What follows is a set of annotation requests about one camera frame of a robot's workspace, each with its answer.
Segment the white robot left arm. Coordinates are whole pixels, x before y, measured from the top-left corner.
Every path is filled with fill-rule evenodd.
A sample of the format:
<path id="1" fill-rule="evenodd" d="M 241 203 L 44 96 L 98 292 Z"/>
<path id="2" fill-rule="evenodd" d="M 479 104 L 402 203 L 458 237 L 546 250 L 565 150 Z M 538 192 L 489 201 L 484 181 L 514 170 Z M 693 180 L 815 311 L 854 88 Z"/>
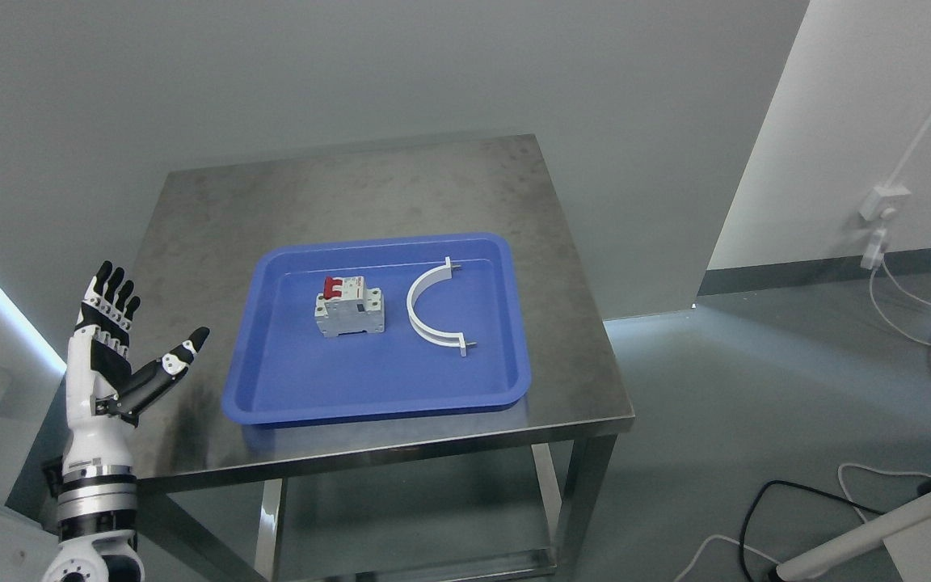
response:
<path id="1" fill-rule="evenodd" d="M 128 466 L 88 466 L 49 476 L 59 544 L 42 581 L 143 581 L 136 537 L 136 476 Z"/>

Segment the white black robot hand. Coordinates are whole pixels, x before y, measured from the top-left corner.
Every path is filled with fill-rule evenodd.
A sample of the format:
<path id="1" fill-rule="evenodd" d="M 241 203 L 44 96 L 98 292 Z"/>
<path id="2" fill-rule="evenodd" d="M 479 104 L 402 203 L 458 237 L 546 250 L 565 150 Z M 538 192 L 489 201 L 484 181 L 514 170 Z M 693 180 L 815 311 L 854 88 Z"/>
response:
<path id="1" fill-rule="evenodd" d="M 65 413 L 70 442 L 63 478 L 88 478 L 100 467 L 133 467 L 129 440 L 141 413 L 189 372 L 210 335 L 196 328 L 165 354 L 134 369 L 128 359 L 140 298 L 123 268 L 104 261 L 82 295 L 68 339 Z"/>

